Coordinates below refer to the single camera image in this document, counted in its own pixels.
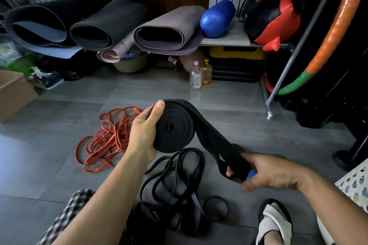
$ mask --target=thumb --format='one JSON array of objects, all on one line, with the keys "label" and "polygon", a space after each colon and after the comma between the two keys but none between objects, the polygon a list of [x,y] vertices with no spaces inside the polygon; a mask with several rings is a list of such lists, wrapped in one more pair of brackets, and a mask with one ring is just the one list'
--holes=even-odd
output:
[{"label": "thumb", "polygon": [[254,177],[244,181],[240,185],[240,190],[244,192],[252,192],[263,187],[265,184],[263,182],[262,176],[258,173]]},{"label": "thumb", "polygon": [[165,102],[163,100],[159,100],[152,109],[151,114],[147,118],[147,122],[151,125],[156,125],[156,123],[161,118],[163,111],[165,109]]}]

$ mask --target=orange juice bottle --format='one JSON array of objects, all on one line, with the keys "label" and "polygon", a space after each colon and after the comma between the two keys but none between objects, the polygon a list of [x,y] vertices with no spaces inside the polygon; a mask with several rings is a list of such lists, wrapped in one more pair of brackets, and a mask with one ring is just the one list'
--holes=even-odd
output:
[{"label": "orange juice bottle", "polygon": [[202,68],[202,84],[209,85],[212,82],[212,71],[214,70],[211,64],[208,62],[208,58],[205,58],[206,67]]}]

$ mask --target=red resistance band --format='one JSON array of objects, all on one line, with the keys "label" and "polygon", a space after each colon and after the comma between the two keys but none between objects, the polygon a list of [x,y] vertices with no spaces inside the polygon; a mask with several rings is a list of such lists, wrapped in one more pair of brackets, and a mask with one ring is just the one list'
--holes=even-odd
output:
[{"label": "red resistance band", "polygon": [[[134,109],[136,113],[129,116],[126,112],[128,109]],[[130,106],[123,109],[113,109],[100,115],[102,129],[94,136],[86,136],[81,139],[76,146],[76,160],[83,165],[86,172],[95,173],[107,166],[115,167],[112,158],[118,153],[125,153],[129,143],[132,122],[141,112],[141,109]],[[117,118],[120,113],[123,114],[120,121],[118,121]],[[79,158],[80,147],[83,142],[89,139],[93,139],[85,145],[89,157],[82,162]],[[104,162],[105,164],[93,170],[87,169],[88,166],[96,164],[96,162]]]}]

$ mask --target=black resistance band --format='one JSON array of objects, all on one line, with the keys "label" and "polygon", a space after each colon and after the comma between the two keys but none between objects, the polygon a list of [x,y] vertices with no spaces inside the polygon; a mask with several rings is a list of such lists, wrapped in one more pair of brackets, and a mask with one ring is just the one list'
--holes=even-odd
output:
[{"label": "black resistance band", "polygon": [[[195,153],[199,157],[198,164],[191,174],[188,174],[183,167],[183,161],[189,153]],[[181,230],[185,234],[193,235],[200,225],[201,217],[205,217],[211,222],[221,222],[227,219],[229,204],[225,199],[219,196],[211,196],[201,205],[196,195],[205,166],[205,158],[202,151],[197,148],[184,148],[172,156],[165,155],[158,159],[152,167],[147,170],[146,174],[151,173],[161,162],[166,160],[168,162],[165,168],[148,178],[140,189],[140,201],[150,210],[156,222],[171,230],[176,229],[180,225]],[[166,179],[172,172],[174,172],[175,175],[175,183],[174,187],[170,188]],[[157,180],[152,187],[152,196],[157,203],[152,204],[143,201],[142,194],[147,184],[155,178],[157,178]],[[177,191],[179,180],[186,186],[181,194]],[[162,199],[157,195],[156,189],[159,184],[162,184],[162,187],[170,194],[168,199]],[[206,204],[215,199],[225,205],[226,212],[224,215],[217,213],[215,217],[204,210],[206,209]],[[200,214],[197,219],[195,218],[196,210],[199,211]],[[176,223],[173,221],[175,217],[179,218]]]},{"label": "black resistance band", "polygon": [[235,173],[231,179],[246,180],[251,167],[240,155],[238,145],[225,139],[191,103],[181,99],[165,100],[165,103],[164,113],[156,125],[156,150],[175,153],[186,147],[197,133],[200,143],[214,157],[223,176],[227,177],[229,166]]}]

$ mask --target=foam roller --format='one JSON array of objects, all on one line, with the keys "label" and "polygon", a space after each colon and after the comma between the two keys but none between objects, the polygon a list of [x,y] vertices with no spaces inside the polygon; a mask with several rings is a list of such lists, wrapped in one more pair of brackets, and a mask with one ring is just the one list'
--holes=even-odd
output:
[{"label": "foam roller", "polygon": [[204,12],[200,28],[208,38],[220,37],[235,15],[235,6],[230,0],[223,0]]}]

